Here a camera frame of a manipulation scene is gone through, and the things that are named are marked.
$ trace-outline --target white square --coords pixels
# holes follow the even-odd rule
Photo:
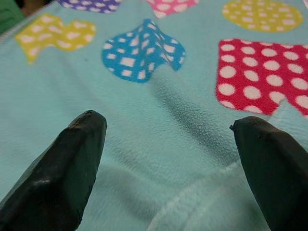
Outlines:
[[[116,55],[115,54],[108,54],[107,59],[115,59]]]
[[[148,24],[149,28],[152,28],[153,30],[156,30],[156,27],[153,24]]]
[[[149,40],[145,40],[143,43],[142,43],[142,45],[141,45],[141,48],[143,49],[143,48],[145,48],[147,45],[149,45]]]
[[[151,54],[154,52],[154,50],[155,50],[154,47],[148,48],[148,50],[146,51],[146,54]]]
[[[172,46],[168,46],[168,45],[164,45],[164,49],[165,51],[169,52],[169,53],[173,53],[174,50],[175,50],[175,47],[172,47]]]
[[[169,61],[173,61],[174,57],[167,54],[167,58]]]
[[[117,49],[117,52],[124,54],[124,53],[125,53],[125,50],[123,50],[123,49]]]
[[[138,48],[134,49],[133,52],[131,54],[138,54],[139,50]]]
[[[123,70],[123,71],[122,71],[122,75],[123,75],[123,76],[130,77],[130,76],[131,76],[131,71],[129,71],[129,70]]]
[[[140,71],[138,74],[138,79],[144,79],[145,78],[145,70]]]
[[[121,64],[125,66],[133,67],[135,63],[135,59],[132,58],[122,58]]]
[[[154,66],[155,66],[155,63],[151,63],[149,65],[149,71],[153,71],[154,70]]]
[[[295,21],[293,19],[284,19],[282,23],[286,26],[295,25]]]

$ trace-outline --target white dot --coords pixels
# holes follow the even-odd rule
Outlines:
[[[260,108],[253,105],[245,107],[244,110],[253,113],[262,113],[262,110]]]
[[[277,104],[279,104],[279,102],[285,98],[284,94],[282,94],[281,92],[278,92],[278,91],[270,92],[269,97],[270,97],[271,100],[273,100],[273,102],[275,102]]]
[[[293,45],[281,44],[281,46],[284,47],[284,48],[286,48],[286,49],[293,48]]]
[[[263,30],[270,30],[270,26],[268,26],[268,25],[263,25],[263,26],[261,26],[261,28]]]
[[[243,92],[246,98],[251,99],[251,100],[256,100],[261,97],[260,90],[254,86],[245,87]]]
[[[252,23],[253,19],[251,17],[242,17],[242,21],[246,23]]]
[[[283,31],[283,30],[284,30],[283,26],[278,26],[277,27],[277,31]]]
[[[280,76],[277,75],[269,75],[266,77],[266,81],[275,87],[280,87],[283,84],[283,80]]]
[[[246,41],[246,40],[241,40],[241,42],[244,43],[244,44],[247,44],[247,45],[252,43],[252,42],[249,42],[249,41]]]
[[[300,89],[300,90],[308,89],[308,83],[302,78],[293,78],[291,80],[291,83],[297,89]]]
[[[266,43],[266,42],[261,42],[260,44],[267,47],[273,45],[272,43]]]
[[[225,66],[219,71],[219,73],[223,78],[232,78],[235,75],[236,70],[232,66]]]
[[[169,4],[158,4],[157,8],[161,11],[166,11],[170,8]]]
[[[112,45],[110,43],[106,43],[104,45],[104,49],[110,49],[110,48],[112,48]]]
[[[181,5],[177,5],[176,7],[173,8],[176,12],[182,12],[184,10],[187,9],[187,5],[186,4],[181,4]]]
[[[274,60],[270,60],[267,61],[263,64],[263,66],[268,69],[269,71],[277,71],[280,67],[279,63],[274,61]]]
[[[220,101],[220,103],[224,105],[225,107],[235,108],[234,105],[229,101]]]
[[[231,84],[227,84],[227,83],[224,83],[224,84],[220,84],[218,86],[218,90],[221,94],[223,95],[232,95],[235,93],[235,88],[233,85]]]
[[[253,82],[259,81],[259,76],[258,76],[258,74],[257,74],[256,72],[254,72],[254,71],[250,71],[250,70],[244,71],[244,75],[245,75],[245,77],[246,77],[247,79],[249,79],[249,80],[251,80],[251,81],[253,81]]]
[[[301,74],[304,71],[304,69],[301,66],[296,64],[288,64],[288,69],[297,74]]]
[[[254,54],[256,52],[252,47],[242,47],[241,50],[245,54]]]
[[[286,57],[287,59],[290,59],[290,60],[298,59],[298,55],[295,52],[285,51],[283,53],[283,55],[284,55],[284,57]]]
[[[306,95],[297,96],[295,101],[298,105],[308,109],[308,96]]]
[[[222,45],[221,46],[221,49],[223,50],[223,51],[232,51],[232,50],[234,50],[234,46],[233,45],[230,45],[230,44],[225,44],[225,45]]]
[[[272,49],[269,49],[269,48],[265,48],[261,51],[261,53],[266,56],[266,57],[273,57],[275,55],[277,55],[277,52],[272,50]]]
[[[221,59],[225,62],[228,62],[228,63],[233,63],[235,61],[235,57],[233,55],[229,55],[229,54],[223,55],[221,57]]]
[[[284,19],[282,23],[287,26],[295,25],[295,21],[293,19]]]
[[[254,58],[251,58],[251,57],[244,57],[243,62],[247,66],[257,66],[258,65],[258,62]]]
[[[166,13],[161,12],[161,11],[153,11],[153,12],[154,12],[154,14],[155,14],[155,16],[156,16],[157,18],[163,18],[163,17],[166,17],[166,16],[167,16]]]

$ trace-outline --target dark green plastic tip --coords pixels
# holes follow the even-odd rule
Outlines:
[[[107,123],[87,111],[63,130],[0,203],[0,231],[73,231],[102,156]]]
[[[263,119],[236,120],[236,145],[250,188],[272,231],[308,230],[308,153]]]

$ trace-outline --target printed pattern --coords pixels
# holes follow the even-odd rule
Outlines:
[[[180,13],[199,3],[199,0],[147,0],[157,18]]]
[[[236,25],[258,31],[282,32],[303,22],[297,8],[271,0],[233,0],[223,7],[222,13]]]
[[[96,26],[92,23],[73,21],[64,26],[59,17],[43,14],[15,38],[31,63],[46,47],[74,51],[92,42],[95,33]]]
[[[58,0],[66,8],[98,13],[115,12],[122,0]]]
[[[143,83],[161,64],[179,70],[185,50],[152,20],[146,19],[136,29],[106,41],[102,56],[104,65],[116,76]]]
[[[216,94],[226,107],[266,115],[287,99],[308,115],[308,46],[221,41]]]

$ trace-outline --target purple polka dot shape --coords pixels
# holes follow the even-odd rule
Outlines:
[[[122,0],[58,0],[66,8],[97,13],[115,12]]]

